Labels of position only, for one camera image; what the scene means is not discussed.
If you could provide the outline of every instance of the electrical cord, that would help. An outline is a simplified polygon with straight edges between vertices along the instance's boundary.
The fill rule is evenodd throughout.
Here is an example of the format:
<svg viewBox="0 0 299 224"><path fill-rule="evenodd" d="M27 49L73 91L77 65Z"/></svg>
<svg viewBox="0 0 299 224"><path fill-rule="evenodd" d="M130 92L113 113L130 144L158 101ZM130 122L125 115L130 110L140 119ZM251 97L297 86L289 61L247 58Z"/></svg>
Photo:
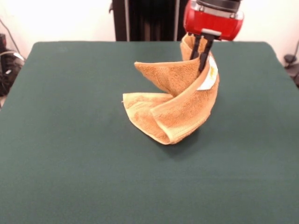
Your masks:
<svg viewBox="0 0 299 224"><path fill-rule="evenodd" d="M294 56L296 56L296 54L298 53L298 49L299 49L299 41L297 42L297 47L296 47Z"/></svg>
<svg viewBox="0 0 299 224"><path fill-rule="evenodd" d="M26 59L20 53L13 51L13 50L4 51L4 52L0 53L0 57L3 55L6 55L6 54L13 54L14 56L21 59L22 61L26 61Z"/></svg>
<svg viewBox="0 0 299 224"><path fill-rule="evenodd" d="M7 30L8 34L9 34L9 36L10 36L10 39L11 39L12 42L14 43L15 48L17 49L18 53L20 53L20 50L19 50L17 44L15 43L15 41L14 41L14 39L13 39L13 36L12 36L11 33L10 33L10 30L8 29L8 27L4 24L4 22L3 22L1 19L0 19L0 23L1 23L2 26L4 26L4 28Z"/></svg>

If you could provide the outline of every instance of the towel fold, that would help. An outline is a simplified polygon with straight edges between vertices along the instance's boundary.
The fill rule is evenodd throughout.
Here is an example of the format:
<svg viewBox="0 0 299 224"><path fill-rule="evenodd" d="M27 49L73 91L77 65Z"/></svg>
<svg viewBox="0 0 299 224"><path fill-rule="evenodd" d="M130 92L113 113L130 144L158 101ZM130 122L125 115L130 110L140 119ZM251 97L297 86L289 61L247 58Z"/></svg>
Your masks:
<svg viewBox="0 0 299 224"><path fill-rule="evenodd" d="M123 104L129 120L157 142L176 144L193 133L210 116L219 86L213 55L201 74L199 57L189 60L194 37L185 35L180 44L183 61L136 62L144 77L165 93L124 93ZM199 54L206 44L201 39Z"/></svg>

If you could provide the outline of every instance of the towel label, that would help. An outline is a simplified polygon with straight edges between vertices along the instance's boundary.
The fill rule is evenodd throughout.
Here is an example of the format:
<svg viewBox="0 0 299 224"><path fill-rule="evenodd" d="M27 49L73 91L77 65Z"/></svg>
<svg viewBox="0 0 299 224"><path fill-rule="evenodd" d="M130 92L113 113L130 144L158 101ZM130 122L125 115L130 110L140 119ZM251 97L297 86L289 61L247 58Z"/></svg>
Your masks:
<svg viewBox="0 0 299 224"><path fill-rule="evenodd" d="M216 61L213 59L213 57L209 56L209 63L210 63L210 69L206 76L206 79L197 90L210 90L216 82L217 75L218 75L218 68L216 65Z"/></svg>

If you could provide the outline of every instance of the table surface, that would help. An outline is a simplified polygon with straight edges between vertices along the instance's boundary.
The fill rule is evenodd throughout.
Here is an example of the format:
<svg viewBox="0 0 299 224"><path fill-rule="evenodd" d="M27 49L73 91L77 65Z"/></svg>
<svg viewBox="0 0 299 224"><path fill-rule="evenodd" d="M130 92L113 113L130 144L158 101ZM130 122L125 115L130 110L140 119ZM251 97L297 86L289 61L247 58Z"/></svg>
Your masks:
<svg viewBox="0 0 299 224"><path fill-rule="evenodd" d="M298 89L266 43L213 54L211 117L163 146L122 94L159 92L134 62L179 61L178 42L35 44L0 112L0 223L298 223Z"/></svg>

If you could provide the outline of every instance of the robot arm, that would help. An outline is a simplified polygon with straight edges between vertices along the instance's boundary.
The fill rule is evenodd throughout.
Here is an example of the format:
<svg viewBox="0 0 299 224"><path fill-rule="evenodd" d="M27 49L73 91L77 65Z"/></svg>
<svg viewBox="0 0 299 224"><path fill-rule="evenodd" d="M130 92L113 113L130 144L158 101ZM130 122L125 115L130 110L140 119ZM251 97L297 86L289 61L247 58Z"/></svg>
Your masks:
<svg viewBox="0 0 299 224"><path fill-rule="evenodd" d="M241 30L244 15L239 12L241 0L189 0L185 8L184 28L195 36L190 59L197 57L201 37L207 40L200 54L202 72L214 40L232 41Z"/></svg>

